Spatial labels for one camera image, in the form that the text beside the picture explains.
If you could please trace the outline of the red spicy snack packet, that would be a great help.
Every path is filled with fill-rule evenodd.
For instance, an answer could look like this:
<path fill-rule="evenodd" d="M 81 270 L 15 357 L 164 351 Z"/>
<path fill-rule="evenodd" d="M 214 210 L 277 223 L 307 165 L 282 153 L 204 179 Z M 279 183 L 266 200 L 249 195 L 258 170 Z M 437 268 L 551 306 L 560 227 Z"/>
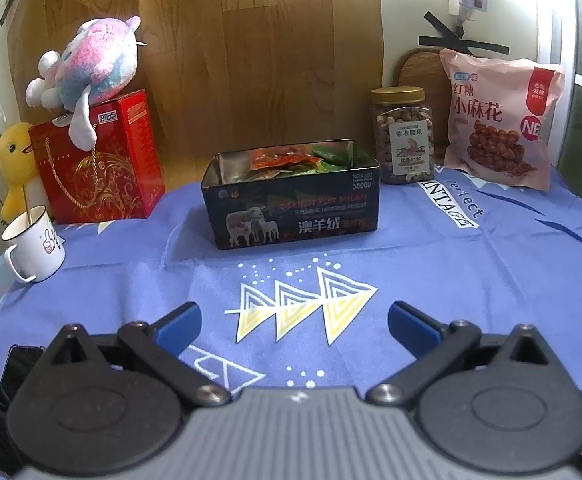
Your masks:
<path fill-rule="evenodd" d="M 317 156 L 304 144 L 269 146 L 250 151 L 250 166 L 252 171 L 275 169 L 300 164 L 315 165 L 323 159 Z"/>

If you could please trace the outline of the green snack packet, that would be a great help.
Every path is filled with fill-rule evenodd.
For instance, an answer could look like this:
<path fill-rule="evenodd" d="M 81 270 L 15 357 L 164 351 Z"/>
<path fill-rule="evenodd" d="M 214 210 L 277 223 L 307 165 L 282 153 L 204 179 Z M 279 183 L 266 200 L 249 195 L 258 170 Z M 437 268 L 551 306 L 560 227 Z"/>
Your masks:
<path fill-rule="evenodd" d="M 319 142 L 311 146 L 312 156 L 317 158 L 317 172 L 344 171 L 354 167 L 352 144 L 349 141 Z"/>

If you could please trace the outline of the blue printed tablecloth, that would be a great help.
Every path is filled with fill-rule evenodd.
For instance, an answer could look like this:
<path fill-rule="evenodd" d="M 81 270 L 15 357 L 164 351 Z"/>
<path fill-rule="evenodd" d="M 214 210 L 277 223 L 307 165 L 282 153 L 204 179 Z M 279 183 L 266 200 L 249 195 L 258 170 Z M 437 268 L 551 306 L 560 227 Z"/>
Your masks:
<path fill-rule="evenodd" d="M 184 361 L 232 393 L 364 391 L 410 361 L 387 329 L 403 300 L 487 333 L 535 325 L 582 387 L 582 199 L 558 174 L 541 193 L 441 169 L 384 186 L 376 231 L 225 252 L 196 184 L 147 219 L 58 235 L 66 260 L 44 282 L 20 285 L 0 262 L 0 376 L 11 347 L 66 324 L 112 333 L 193 301 L 202 330 Z"/>

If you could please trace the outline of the white enamel mug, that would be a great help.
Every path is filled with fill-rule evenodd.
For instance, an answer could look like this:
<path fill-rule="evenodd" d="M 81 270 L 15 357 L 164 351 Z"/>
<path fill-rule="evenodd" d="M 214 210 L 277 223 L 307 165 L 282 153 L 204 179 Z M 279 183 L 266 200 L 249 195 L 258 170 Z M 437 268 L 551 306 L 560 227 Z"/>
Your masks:
<path fill-rule="evenodd" d="M 66 258 L 62 240 L 43 205 L 15 218 L 3 232 L 2 240 L 6 244 L 6 265 L 21 284 L 47 280 Z"/>

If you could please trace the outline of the red gift bag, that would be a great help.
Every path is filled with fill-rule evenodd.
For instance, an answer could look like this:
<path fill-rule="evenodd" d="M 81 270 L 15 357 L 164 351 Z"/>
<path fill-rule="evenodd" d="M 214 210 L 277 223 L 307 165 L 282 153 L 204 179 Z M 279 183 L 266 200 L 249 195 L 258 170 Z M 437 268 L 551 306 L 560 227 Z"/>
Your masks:
<path fill-rule="evenodd" d="M 145 90 L 117 96 L 90 111 L 95 147 L 75 148 L 69 128 L 30 129 L 38 174 L 55 219 L 98 223 L 150 216 L 165 193 Z"/>

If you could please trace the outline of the black sheep-print tin box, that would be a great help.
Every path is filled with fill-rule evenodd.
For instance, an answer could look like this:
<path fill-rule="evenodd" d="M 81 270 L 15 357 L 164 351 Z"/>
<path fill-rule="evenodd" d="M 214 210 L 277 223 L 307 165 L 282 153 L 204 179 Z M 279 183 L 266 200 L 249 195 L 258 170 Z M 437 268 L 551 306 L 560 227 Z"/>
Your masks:
<path fill-rule="evenodd" d="M 215 155 L 201 191 L 219 249 L 370 232 L 379 219 L 380 167 L 353 140 L 354 167 L 300 164 L 252 171 L 250 151 Z"/>

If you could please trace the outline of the smartphone with pink case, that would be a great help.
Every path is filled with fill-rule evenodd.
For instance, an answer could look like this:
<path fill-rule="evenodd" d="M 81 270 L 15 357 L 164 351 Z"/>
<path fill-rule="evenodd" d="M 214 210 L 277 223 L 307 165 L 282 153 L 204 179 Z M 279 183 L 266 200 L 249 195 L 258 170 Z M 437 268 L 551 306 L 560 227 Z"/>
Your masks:
<path fill-rule="evenodd" d="M 12 446 L 7 431 L 7 411 L 30 371 L 44 353 L 43 347 L 18 346 L 8 351 L 0 378 L 0 476 L 9 479 L 18 474 L 22 460 Z"/>

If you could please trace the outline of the stick in mug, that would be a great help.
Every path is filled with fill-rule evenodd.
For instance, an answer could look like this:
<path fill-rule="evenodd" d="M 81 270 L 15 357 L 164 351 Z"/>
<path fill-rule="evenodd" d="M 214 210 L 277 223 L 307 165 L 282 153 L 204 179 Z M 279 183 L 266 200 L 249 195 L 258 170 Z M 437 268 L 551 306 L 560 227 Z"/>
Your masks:
<path fill-rule="evenodd" d="M 32 224 L 30 204 L 28 199 L 28 192 L 26 192 L 26 183 L 22 184 L 22 195 L 23 195 L 23 206 L 24 214 L 26 215 L 26 226 L 29 227 Z"/>

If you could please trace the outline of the nut jar with gold lid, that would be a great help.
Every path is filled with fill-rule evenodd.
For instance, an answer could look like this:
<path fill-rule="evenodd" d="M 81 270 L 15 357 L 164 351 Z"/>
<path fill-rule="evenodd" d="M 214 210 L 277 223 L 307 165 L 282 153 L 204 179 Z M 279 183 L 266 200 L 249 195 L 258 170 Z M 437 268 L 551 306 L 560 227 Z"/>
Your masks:
<path fill-rule="evenodd" d="M 381 181 L 406 184 L 431 180 L 433 122 L 425 90 L 420 87 L 372 90 L 370 110 Z"/>

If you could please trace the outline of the yellow duck plush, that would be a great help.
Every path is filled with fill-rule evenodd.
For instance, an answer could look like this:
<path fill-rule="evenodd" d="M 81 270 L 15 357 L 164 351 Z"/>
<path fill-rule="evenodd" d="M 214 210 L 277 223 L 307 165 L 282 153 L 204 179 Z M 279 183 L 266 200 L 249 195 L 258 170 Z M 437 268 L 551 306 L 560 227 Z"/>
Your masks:
<path fill-rule="evenodd" d="M 0 210 L 0 218 L 6 224 L 22 214 L 26 185 L 37 176 L 37 164 L 30 139 L 32 125 L 18 122 L 7 128 L 0 137 L 0 173 L 7 194 Z"/>

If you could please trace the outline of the pink fried-twist snack bag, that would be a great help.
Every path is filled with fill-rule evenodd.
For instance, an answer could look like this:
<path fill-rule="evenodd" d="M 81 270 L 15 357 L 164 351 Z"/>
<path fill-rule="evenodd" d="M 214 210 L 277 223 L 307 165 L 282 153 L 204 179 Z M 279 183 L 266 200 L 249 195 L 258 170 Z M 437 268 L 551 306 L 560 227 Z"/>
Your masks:
<path fill-rule="evenodd" d="M 551 162 L 541 133 L 564 89 L 560 66 L 476 58 L 444 49 L 451 98 L 445 165 L 507 186 L 546 192 Z"/>

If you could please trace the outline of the round wooden board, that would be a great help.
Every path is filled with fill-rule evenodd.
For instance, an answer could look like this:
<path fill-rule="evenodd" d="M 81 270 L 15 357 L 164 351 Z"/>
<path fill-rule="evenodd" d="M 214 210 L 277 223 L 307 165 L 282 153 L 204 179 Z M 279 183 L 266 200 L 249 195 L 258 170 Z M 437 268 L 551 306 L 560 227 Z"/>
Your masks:
<path fill-rule="evenodd" d="M 443 165 L 448 148 L 448 115 L 451 85 L 440 62 L 440 50 L 420 47 L 406 52 L 397 62 L 393 80 L 397 87 L 420 87 L 432 110 L 436 164 Z"/>

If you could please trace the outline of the pastel plush toy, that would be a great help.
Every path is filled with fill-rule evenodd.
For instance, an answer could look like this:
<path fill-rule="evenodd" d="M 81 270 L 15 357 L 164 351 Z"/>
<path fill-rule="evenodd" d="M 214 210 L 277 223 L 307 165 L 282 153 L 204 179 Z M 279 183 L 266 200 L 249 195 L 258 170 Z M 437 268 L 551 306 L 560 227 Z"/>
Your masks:
<path fill-rule="evenodd" d="M 80 27 L 61 52 L 45 52 L 37 64 L 38 77 L 26 87 L 26 104 L 71 114 L 69 136 L 84 152 L 95 147 L 97 133 L 90 107 L 108 101 L 134 78 L 138 64 L 136 32 L 142 19 L 134 15 L 97 18 Z"/>

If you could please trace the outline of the wooden panel backdrop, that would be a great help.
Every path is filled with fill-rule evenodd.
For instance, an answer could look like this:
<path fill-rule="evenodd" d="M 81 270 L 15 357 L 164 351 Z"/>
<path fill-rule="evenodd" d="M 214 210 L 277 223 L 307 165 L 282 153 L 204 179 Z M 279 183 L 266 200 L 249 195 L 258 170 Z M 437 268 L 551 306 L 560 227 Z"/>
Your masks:
<path fill-rule="evenodd" d="M 17 91 L 92 18 L 139 16 L 133 89 L 148 93 L 168 188 L 219 152 L 329 139 L 373 148 L 380 0 L 18 0 L 7 32 Z"/>

